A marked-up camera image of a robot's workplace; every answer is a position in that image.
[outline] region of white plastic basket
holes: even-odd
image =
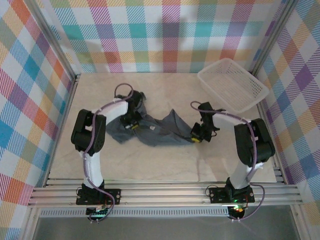
[[[226,110],[236,114],[252,108],[269,94],[269,89],[230,58],[205,67],[198,74],[202,88],[218,97]]]

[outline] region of colorful checkered pattern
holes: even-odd
[[[276,2],[38,0],[75,72],[86,73],[197,73],[222,58],[244,66]]]
[[[18,239],[71,80],[23,0],[0,0],[0,239]]]
[[[275,15],[273,16],[273,19],[267,29],[267,31],[265,32],[265,35],[263,37],[263,40],[260,44],[260,47],[259,49],[256,51],[255,55],[254,55],[254,58],[253,58],[253,61],[250,65],[250,68],[249,68],[249,71],[252,71],[257,63],[257,60],[258,58],[261,56],[262,54],[262,50],[266,47],[267,45],[267,42],[269,41],[269,38],[270,38],[270,35],[271,33],[275,30],[275,28],[277,27],[276,26],[276,23],[279,21],[279,18],[281,16],[281,13],[283,12],[285,6],[287,5],[288,3],[288,0],[281,0],[281,3],[275,13]]]
[[[258,78],[288,181],[298,184],[312,237],[320,236],[320,1],[300,0]]]

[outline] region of metal bracket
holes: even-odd
[[[35,188],[29,201],[30,208],[63,208],[80,207],[76,205],[76,189],[83,179],[50,179],[44,188]],[[112,181],[105,180],[106,189],[121,189],[121,207],[210,207],[226,206],[225,203],[211,203],[206,196],[207,186],[215,184],[224,188],[225,183],[219,182],[150,182],[150,181]],[[302,204],[302,199],[296,185],[283,183],[263,183],[265,198],[263,205]],[[252,186],[256,206],[262,199],[260,187]],[[83,208],[92,205],[81,205]]]
[[[209,198],[211,204],[230,204],[234,203],[234,205],[238,204],[246,204],[254,203],[255,196],[252,188],[249,189],[249,193],[235,196],[231,202],[230,198],[226,193],[226,189],[224,187],[211,187],[209,188]]]
[[[105,192],[107,192],[108,194],[111,194],[113,197],[114,197],[114,200],[115,200],[115,205],[119,205],[120,204],[120,199],[121,199],[121,189],[119,188],[116,188],[116,189],[105,189],[104,190]],[[110,197],[107,197],[106,198],[106,203],[108,205],[111,205],[112,204],[112,200]]]

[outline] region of marble surface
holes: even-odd
[[[82,159],[70,140],[78,112],[97,109],[110,102],[120,83],[129,83],[135,90],[144,92],[147,112],[156,119],[162,119],[175,109],[192,127],[200,122],[200,114],[190,107],[191,101],[209,101],[214,109],[220,108],[201,88],[196,74],[83,73],[57,146],[50,178],[83,177]],[[128,92],[127,86],[118,90],[123,95]],[[259,113],[253,107],[241,116],[255,119]],[[240,160],[234,133],[220,130],[211,142],[189,146],[150,147],[137,138],[119,144],[106,134],[100,161],[102,176],[110,180],[225,181]],[[253,181],[276,181],[271,159],[258,170]]]

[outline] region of yellow component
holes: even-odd
[[[198,138],[192,137],[191,140],[194,141],[195,143],[200,143],[200,140]]]

